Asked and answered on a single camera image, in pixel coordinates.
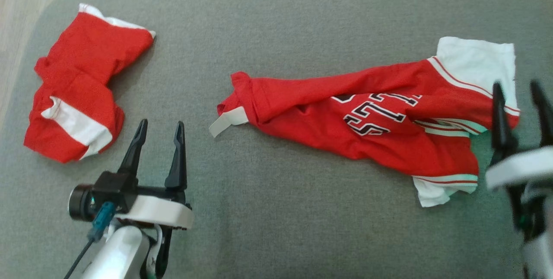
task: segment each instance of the red and white clothing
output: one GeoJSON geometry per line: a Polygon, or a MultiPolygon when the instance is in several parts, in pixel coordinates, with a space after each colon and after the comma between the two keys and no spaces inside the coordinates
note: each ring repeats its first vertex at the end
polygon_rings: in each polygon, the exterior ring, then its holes
{"type": "Polygon", "coordinates": [[[422,206],[477,186],[469,135],[492,127],[492,86],[501,82],[511,127],[512,44],[440,39],[429,59],[303,80],[231,76],[234,92],[210,127],[216,136],[249,122],[261,131],[350,159],[373,159],[411,175],[422,206]]]}
{"type": "Polygon", "coordinates": [[[36,62],[43,84],[34,96],[24,145],[60,162],[107,149],[124,120],[107,83],[146,51],[155,36],[80,4],[48,56],[36,62]]]}

